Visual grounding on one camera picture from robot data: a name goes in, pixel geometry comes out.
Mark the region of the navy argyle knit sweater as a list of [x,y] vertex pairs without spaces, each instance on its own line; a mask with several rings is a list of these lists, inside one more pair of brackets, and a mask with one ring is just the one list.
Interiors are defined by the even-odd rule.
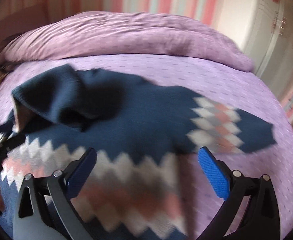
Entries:
[[117,239],[186,239],[179,154],[252,153],[275,144],[272,124],[181,86],[64,65],[12,91],[10,119],[26,135],[1,179],[65,168],[88,148],[97,164],[71,198],[91,231]]

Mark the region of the purple dotted bed sheet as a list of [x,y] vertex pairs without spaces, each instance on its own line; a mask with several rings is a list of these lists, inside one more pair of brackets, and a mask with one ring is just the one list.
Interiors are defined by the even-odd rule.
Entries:
[[[258,177],[268,174],[274,185],[281,223],[281,237],[293,228],[293,129],[278,100],[252,73],[241,72],[222,64],[191,57],[165,55],[101,55],[55,61],[26,62],[19,65],[0,85],[0,123],[7,119],[12,108],[11,91],[21,83],[51,68],[70,64],[78,70],[106,69],[113,72],[142,76],[161,86],[183,86],[214,101],[229,104],[254,114],[274,126],[276,144],[252,154],[221,154],[219,159],[231,169],[242,171],[246,176]],[[87,181],[83,192],[74,200],[85,219],[97,222],[104,220],[105,211],[112,213],[110,226],[119,224],[121,207],[128,207],[130,218],[137,218],[139,231],[146,232],[152,222],[159,221],[174,231],[183,230],[189,239],[197,238],[213,219],[223,200],[218,198],[203,174],[194,154],[168,155],[152,170],[161,175],[167,168],[175,171],[180,187],[171,187],[169,204],[161,210],[159,202],[147,200],[146,212],[133,207],[123,187],[107,190],[98,189],[102,178],[109,174],[115,177],[118,169],[130,167],[126,156],[112,161],[102,155],[97,172]],[[172,222],[167,220],[176,205],[182,215],[176,215]]]

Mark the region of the mauve dotted quilt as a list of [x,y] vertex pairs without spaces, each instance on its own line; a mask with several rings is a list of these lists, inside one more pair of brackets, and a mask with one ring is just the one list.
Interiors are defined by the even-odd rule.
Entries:
[[147,12],[82,12],[26,31],[0,49],[5,63],[113,54],[210,60],[250,72],[253,61],[227,36],[200,21]]

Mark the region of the white wardrobe with stickers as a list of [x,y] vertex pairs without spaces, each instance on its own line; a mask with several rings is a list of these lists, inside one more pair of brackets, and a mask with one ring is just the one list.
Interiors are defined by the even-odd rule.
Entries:
[[293,85],[293,0],[244,1],[253,3],[244,53],[253,73],[283,100]]

